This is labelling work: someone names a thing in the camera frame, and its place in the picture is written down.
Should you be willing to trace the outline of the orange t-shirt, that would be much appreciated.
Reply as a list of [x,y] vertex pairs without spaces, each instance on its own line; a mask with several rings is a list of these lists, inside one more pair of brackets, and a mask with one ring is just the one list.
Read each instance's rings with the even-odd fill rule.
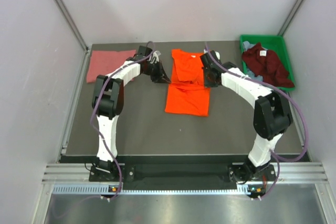
[[171,84],[166,98],[166,113],[208,116],[210,89],[205,87],[201,52],[171,51]]

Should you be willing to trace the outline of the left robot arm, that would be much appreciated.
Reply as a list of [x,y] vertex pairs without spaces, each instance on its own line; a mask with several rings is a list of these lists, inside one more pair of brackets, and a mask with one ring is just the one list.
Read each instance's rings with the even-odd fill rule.
[[117,161],[117,124],[124,107],[124,88],[134,78],[145,74],[154,83],[169,84],[160,51],[148,46],[140,46],[134,56],[128,58],[115,71],[96,78],[92,97],[92,116],[98,120],[98,126],[93,128],[99,137],[97,161],[95,168],[101,169],[101,174],[107,180],[122,179],[122,171]]

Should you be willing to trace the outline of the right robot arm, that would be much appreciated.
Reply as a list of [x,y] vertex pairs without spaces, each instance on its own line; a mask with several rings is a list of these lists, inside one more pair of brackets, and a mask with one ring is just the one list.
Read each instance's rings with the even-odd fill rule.
[[207,88],[226,87],[254,109],[256,138],[243,164],[241,180],[256,180],[264,174],[271,152],[293,122],[289,102],[275,90],[256,83],[233,63],[221,63],[213,50],[205,50],[200,59]]

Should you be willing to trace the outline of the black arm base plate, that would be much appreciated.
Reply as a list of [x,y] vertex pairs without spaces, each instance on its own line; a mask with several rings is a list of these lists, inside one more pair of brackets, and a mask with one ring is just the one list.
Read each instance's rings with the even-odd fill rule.
[[186,163],[186,164],[125,164],[118,171],[116,165],[104,170],[93,166],[91,182],[123,182],[135,185],[222,184],[254,180],[272,181],[275,169],[272,165],[253,173],[243,164]]

